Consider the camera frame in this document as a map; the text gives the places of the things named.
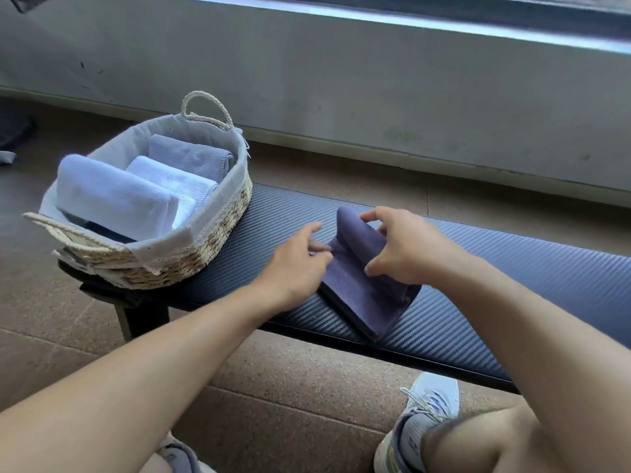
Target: person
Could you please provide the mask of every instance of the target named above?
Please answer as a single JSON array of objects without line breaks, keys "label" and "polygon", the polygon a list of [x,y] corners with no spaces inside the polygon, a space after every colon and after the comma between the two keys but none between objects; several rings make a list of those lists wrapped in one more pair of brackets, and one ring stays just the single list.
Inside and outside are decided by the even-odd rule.
[{"label": "person", "polygon": [[[629,350],[468,254],[422,217],[377,207],[362,218],[382,221],[387,236],[367,274],[444,292],[524,397],[513,408],[462,418],[455,380],[421,374],[403,389],[408,404],[375,453],[376,473],[631,471]],[[319,228],[308,224],[277,247],[248,286],[1,413],[0,469],[211,471],[169,430],[254,329],[316,292],[332,259],[311,241]]]}]

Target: baseboard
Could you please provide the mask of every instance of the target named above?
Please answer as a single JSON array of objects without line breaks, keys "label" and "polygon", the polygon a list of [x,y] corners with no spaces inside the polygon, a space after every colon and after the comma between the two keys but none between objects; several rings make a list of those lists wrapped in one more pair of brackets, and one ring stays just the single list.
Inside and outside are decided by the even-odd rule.
[{"label": "baseboard", "polygon": [[[162,116],[164,113],[68,98],[55,94],[37,93],[0,86],[0,96],[20,100],[43,102],[60,108],[77,111],[85,111],[103,116],[121,118],[135,122],[142,122],[150,118]],[[287,134],[249,126],[241,126],[244,136],[249,141],[264,142],[276,146],[292,147],[294,149],[308,150],[330,156],[357,159],[369,163],[377,163],[387,166],[395,166],[413,171],[422,171],[432,174],[442,174],[477,181],[502,184],[520,189],[545,192],[548,194],[563,195],[593,202],[602,202],[615,206],[631,207],[631,191],[611,189],[607,187],[582,184],[578,182],[534,176],[503,169],[475,166],[464,163],[455,163],[442,159],[426,158],[396,152],[385,149],[375,149],[368,146],[345,144],[342,142],[327,141],[306,136]]]}]

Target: shoelace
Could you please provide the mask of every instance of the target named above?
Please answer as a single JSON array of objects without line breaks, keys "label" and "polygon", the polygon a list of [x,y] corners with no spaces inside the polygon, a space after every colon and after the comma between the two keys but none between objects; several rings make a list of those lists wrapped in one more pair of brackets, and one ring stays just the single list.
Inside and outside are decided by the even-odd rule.
[{"label": "shoelace", "polygon": [[430,390],[425,395],[418,395],[405,387],[401,387],[399,390],[416,403],[416,406],[412,407],[415,412],[422,413],[436,422],[451,419],[449,416],[449,405],[438,392]]}]

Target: carbon fiber textured surface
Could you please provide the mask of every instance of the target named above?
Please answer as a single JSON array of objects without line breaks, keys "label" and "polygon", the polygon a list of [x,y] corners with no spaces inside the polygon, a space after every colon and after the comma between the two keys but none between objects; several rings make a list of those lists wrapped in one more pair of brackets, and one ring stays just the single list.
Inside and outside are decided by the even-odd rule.
[{"label": "carbon fiber textured surface", "polygon": [[[249,283],[274,247],[307,222],[322,221],[316,235],[328,241],[336,232],[342,204],[358,212],[367,206],[255,185],[252,202],[217,258],[196,276],[156,291],[169,305],[184,310],[209,303]],[[432,220],[454,241],[576,317],[631,347],[631,259],[455,222]],[[322,298],[313,296],[296,310],[274,318],[270,330],[308,331],[315,341],[334,344],[399,363],[469,379],[509,381],[506,373],[467,320],[445,295],[423,287],[394,330],[376,344],[367,341]],[[473,379],[478,383],[491,384]]]}]

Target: black bench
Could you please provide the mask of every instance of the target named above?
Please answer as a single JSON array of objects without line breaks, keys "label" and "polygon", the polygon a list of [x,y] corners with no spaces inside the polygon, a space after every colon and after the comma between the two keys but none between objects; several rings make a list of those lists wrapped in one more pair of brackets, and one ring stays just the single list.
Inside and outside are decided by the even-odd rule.
[{"label": "black bench", "polygon": [[[117,307],[127,340],[169,321],[169,307],[192,311],[249,283],[274,247],[307,222],[322,221],[315,236],[335,235],[342,204],[358,212],[368,206],[255,185],[248,210],[225,246],[200,273],[174,286],[150,291],[119,289],[67,264],[59,267],[82,281],[81,289]],[[542,297],[631,348],[631,259],[456,222],[430,219],[447,236]],[[394,330],[371,344],[319,295],[282,313],[263,330],[446,374],[515,392],[501,365],[467,320],[442,293],[424,286]]]}]

